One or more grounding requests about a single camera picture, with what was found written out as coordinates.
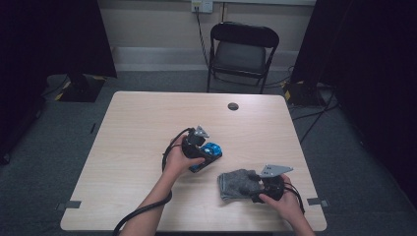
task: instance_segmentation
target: person's right arm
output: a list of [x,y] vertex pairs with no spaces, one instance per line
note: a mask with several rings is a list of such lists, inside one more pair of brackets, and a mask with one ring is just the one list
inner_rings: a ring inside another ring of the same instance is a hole
[[[291,180],[284,174],[281,175],[285,183],[291,183]],[[282,198],[276,201],[267,195],[260,194],[260,199],[273,209],[278,211],[283,219],[288,221],[297,236],[314,236],[316,235],[304,216],[298,204],[297,197],[285,190]]]

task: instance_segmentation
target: black round hole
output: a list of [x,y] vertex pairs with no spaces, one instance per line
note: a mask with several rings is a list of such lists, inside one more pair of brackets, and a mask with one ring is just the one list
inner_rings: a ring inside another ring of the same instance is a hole
[[238,105],[237,103],[234,103],[234,102],[230,102],[230,103],[227,105],[227,107],[228,107],[230,110],[237,110],[237,109],[239,109],[239,105]]

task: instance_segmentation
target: gray towel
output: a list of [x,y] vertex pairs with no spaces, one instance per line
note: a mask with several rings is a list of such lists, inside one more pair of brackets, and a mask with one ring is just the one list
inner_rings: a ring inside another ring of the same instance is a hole
[[217,177],[220,188],[220,197],[228,199],[250,199],[249,195],[244,195],[240,190],[257,191],[261,189],[259,182],[249,179],[250,175],[256,175],[255,170],[239,169],[229,173],[222,173]]

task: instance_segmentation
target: light wood surface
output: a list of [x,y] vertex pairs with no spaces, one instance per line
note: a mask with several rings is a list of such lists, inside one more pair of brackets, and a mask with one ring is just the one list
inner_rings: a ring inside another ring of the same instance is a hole
[[[227,104],[239,109],[231,111]],[[266,164],[291,166],[287,175],[303,199],[315,231],[327,223],[283,97],[278,95],[119,91],[112,98],[71,201],[64,230],[113,230],[149,193],[161,173],[162,153],[189,127],[202,127],[223,157],[175,183],[158,231],[290,230],[276,211],[251,200],[224,202],[217,176]]]

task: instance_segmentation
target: electrical outlet box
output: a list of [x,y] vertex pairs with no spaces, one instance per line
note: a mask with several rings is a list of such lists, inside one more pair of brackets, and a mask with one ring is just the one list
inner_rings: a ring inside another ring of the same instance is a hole
[[200,13],[212,13],[212,0],[192,0],[191,12],[196,12],[196,9]]

